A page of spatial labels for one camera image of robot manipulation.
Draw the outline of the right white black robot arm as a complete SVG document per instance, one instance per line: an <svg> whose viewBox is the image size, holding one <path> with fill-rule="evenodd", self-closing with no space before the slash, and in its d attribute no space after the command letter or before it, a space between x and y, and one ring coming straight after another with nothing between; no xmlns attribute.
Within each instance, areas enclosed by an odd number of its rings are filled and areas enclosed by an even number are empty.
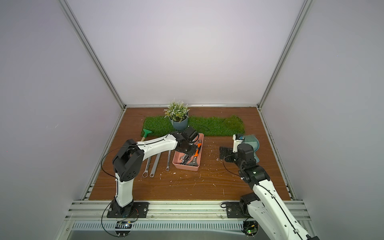
<svg viewBox="0 0 384 240"><path fill-rule="evenodd" d="M271 240L318 240L310 235L290 212L281 199L274 184L255 158L254 148L246 143L239 144L237 151L220 147L220 159L235 163L239 176L253 190L241 197L242 215L246 217L242 232L254 237L262 228Z"/></svg>

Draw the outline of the large silver combination wrench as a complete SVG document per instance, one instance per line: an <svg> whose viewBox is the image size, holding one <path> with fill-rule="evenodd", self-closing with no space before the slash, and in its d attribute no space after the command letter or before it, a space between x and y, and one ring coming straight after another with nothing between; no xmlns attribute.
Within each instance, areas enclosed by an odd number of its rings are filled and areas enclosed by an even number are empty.
<svg viewBox="0 0 384 240"><path fill-rule="evenodd" d="M162 154L162 153L158 153L158 154L156 155L156 159L155 159L153 168L152 168L151 173L150 173L150 177L151 177L151 178L153 178L153 177L155 176L155 174L156 174L156 170L157 170L157 167L158 167L158 164L159 164L159 161L160 161L161 154Z"/></svg>

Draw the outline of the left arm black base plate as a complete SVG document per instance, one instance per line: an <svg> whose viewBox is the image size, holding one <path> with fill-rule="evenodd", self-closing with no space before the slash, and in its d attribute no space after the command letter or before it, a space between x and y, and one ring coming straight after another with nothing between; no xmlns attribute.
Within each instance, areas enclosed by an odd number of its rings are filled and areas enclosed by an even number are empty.
<svg viewBox="0 0 384 240"><path fill-rule="evenodd" d="M116 200L113 200L107 208L107 218L146 218L149 205L149 202L132 201L125 207L121 207Z"/></svg>

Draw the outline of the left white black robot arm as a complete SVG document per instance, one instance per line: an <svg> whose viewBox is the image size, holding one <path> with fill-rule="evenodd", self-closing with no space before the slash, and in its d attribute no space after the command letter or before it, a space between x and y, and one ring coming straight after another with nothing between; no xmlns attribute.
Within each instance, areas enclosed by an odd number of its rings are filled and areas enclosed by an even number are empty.
<svg viewBox="0 0 384 240"><path fill-rule="evenodd" d="M124 208L133 202L133 184L138 176L142 162L148 157L162 152L177 151L192 155L198 149L197 142L200 134L192 127L183 132L171 132L157 139L135 142L126 141L121 150L113 159L115 177L117 178L117 191L115 202Z"/></svg>

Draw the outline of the small silver wrench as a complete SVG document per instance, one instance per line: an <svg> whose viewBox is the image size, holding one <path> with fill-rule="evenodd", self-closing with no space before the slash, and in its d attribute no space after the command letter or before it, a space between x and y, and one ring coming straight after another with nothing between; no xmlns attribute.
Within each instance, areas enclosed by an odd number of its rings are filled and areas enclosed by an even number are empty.
<svg viewBox="0 0 384 240"><path fill-rule="evenodd" d="M166 171L168 172L170 170L170 162L171 162L171 153L172 151L168 151L168 157L167 157L167 166L166 166Z"/></svg>

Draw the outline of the pink plastic storage box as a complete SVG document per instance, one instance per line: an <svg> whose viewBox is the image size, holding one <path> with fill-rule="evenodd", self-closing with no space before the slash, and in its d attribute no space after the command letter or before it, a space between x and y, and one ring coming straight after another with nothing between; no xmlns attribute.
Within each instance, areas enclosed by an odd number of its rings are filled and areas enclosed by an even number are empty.
<svg viewBox="0 0 384 240"><path fill-rule="evenodd" d="M180 153L180 152L175 152L175 155L172 159L172 164L177 168L177 169L180 169L180 170L188 170L188 171L198 171L199 167L200 167L200 162L201 162L201 155L202 155L202 147L203 147L203 140L204 140L204 134L202 133L199 133L200 137L198 139L197 142L195 142L195 145L198 147L198 144L199 143L202 143L202 146L201 146L201 150L199 152L199 155L197 157L197 166L192 166L191 165L191 162L193 161L194 159L194 155L196 153L191 155L191 156L187 156L186 154L184 153Z"/></svg>

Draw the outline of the medium silver wrench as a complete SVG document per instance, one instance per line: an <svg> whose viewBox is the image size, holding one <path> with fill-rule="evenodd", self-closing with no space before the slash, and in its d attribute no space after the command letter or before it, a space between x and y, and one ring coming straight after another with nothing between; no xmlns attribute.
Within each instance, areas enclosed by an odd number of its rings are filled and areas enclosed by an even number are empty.
<svg viewBox="0 0 384 240"><path fill-rule="evenodd" d="M142 174L143 178L147 178L149 176L149 167L151 164L151 159L152 159L152 157L148 157L148 159L147 159L146 167L145 167L145 170Z"/></svg>

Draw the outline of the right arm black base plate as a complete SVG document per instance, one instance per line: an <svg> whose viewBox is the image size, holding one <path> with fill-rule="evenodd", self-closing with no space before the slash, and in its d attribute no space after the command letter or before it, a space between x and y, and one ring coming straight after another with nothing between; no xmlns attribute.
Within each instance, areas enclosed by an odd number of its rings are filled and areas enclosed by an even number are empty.
<svg viewBox="0 0 384 240"><path fill-rule="evenodd" d="M252 202L222 202L221 208L226 210L227 218L229 219L249 218L255 220L249 212L251 203Z"/></svg>

